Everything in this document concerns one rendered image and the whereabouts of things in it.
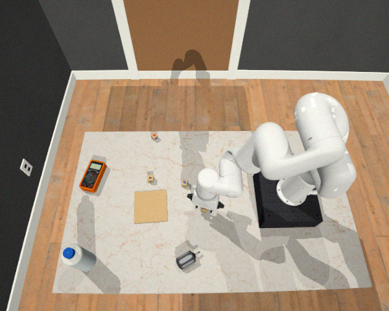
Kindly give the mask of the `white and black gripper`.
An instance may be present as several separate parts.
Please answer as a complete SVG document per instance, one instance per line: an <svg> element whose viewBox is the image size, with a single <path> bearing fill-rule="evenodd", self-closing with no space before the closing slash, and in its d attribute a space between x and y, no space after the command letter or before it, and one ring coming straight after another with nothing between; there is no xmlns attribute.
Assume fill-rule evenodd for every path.
<svg viewBox="0 0 389 311"><path fill-rule="evenodd" d="M202 201L198 196L197 196L197 193L196 193L196 190L194 190L194 192L192 194L188 194L187 197L189 199L191 199L192 201L192 204L196 205L196 208L199 207L203 207L205 209L209 209L210 210L210 213L212 213L212 211L215 211L216 209L219 209L219 208L224 208L224 204L222 204L221 202L219 202L219 194L217 194L217 196L215 197L214 200L211 200L210 202L205 202L205 201Z"/></svg>

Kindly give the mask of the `orange digital multimeter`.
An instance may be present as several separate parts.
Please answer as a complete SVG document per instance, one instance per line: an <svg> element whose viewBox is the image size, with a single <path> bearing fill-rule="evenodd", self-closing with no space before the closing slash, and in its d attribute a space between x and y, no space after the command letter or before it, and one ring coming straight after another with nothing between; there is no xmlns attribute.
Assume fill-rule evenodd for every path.
<svg viewBox="0 0 389 311"><path fill-rule="evenodd" d="M91 160L79 187L84 191L96 192L105 170L105 162Z"/></svg>

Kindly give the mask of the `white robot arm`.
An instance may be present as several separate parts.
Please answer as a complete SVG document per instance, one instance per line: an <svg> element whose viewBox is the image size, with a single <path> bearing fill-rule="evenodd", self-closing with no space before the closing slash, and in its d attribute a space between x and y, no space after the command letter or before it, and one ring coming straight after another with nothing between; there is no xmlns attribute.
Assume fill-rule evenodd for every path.
<svg viewBox="0 0 389 311"><path fill-rule="evenodd" d="M305 152L293 155L282 127L260 125L243 146L228 149L219 162L219 173L204 168L198 173L197 196L205 202L217 194L238 198L243 194L242 171L279 180L277 195L287 205L302 204L307 195L323 198L343 195L357 177L346 143L348 116L335 98L323 93L302 96L294 120ZM316 190L313 190L316 188Z"/></svg>

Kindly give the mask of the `white bottle with blue cap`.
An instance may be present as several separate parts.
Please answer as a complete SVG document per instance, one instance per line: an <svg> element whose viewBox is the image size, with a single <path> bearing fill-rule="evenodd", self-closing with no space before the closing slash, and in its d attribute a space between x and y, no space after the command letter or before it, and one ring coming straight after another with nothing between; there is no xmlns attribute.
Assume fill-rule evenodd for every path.
<svg viewBox="0 0 389 311"><path fill-rule="evenodd" d="M66 246L62 251L61 259L65 265L81 271L89 271L96 264L95 255L78 244Z"/></svg>

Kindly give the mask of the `tan flat mat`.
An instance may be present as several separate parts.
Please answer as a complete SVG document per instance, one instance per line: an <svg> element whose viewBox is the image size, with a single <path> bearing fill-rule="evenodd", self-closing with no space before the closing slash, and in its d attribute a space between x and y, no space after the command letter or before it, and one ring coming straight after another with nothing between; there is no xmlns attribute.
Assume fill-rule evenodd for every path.
<svg viewBox="0 0 389 311"><path fill-rule="evenodd" d="M167 191L134 192L134 223L167 221Z"/></svg>

